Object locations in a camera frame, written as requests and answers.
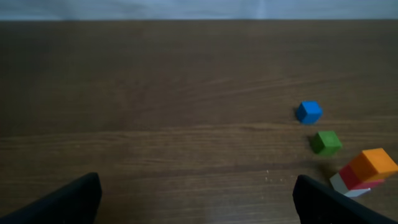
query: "black object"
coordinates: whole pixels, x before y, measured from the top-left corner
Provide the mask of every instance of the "black object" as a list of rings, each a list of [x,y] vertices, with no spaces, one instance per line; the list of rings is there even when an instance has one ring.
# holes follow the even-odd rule
[[[293,200],[301,224],[398,224],[306,175],[297,178]]]
[[[0,224],[92,224],[102,196],[100,178],[89,173],[3,218]]]

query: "brown wooden surface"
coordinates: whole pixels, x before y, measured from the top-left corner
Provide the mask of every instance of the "brown wooden surface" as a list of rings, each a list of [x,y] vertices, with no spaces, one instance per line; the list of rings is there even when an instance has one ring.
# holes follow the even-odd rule
[[[299,223],[299,174],[398,161],[398,21],[0,23],[0,46],[0,215],[95,171],[97,223]],[[398,176],[357,201],[398,220]]]

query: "orange cube top face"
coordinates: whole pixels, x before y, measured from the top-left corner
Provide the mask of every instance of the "orange cube top face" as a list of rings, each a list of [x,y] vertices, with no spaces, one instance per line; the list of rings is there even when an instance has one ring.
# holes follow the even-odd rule
[[[398,165],[382,148],[363,150],[349,165],[363,182],[385,179],[398,171]]]

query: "block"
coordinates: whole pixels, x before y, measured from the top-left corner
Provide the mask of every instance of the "block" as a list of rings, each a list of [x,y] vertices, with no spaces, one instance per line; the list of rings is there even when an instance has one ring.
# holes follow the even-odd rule
[[[333,177],[330,178],[330,183],[335,191],[347,197],[357,197],[371,190],[370,188],[359,189],[359,190],[348,190],[339,173],[335,174]]]
[[[362,182],[385,179],[398,171],[398,165],[382,148],[363,150],[349,166]]]
[[[319,131],[310,144],[312,150],[321,156],[332,156],[343,147],[334,131]]]
[[[313,124],[318,121],[322,113],[316,101],[303,101],[296,111],[296,117],[302,124]]]
[[[342,168],[339,171],[339,174],[348,190],[371,189],[384,182],[383,179],[372,182],[363,182],[355,175],[354,171],[349,165]]]

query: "white backdrop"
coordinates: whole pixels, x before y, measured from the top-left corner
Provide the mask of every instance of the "white backdrop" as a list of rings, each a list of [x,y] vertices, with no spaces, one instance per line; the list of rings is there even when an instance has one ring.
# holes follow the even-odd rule
[[[398,19],[398,0],[0,0],[0,20]]]

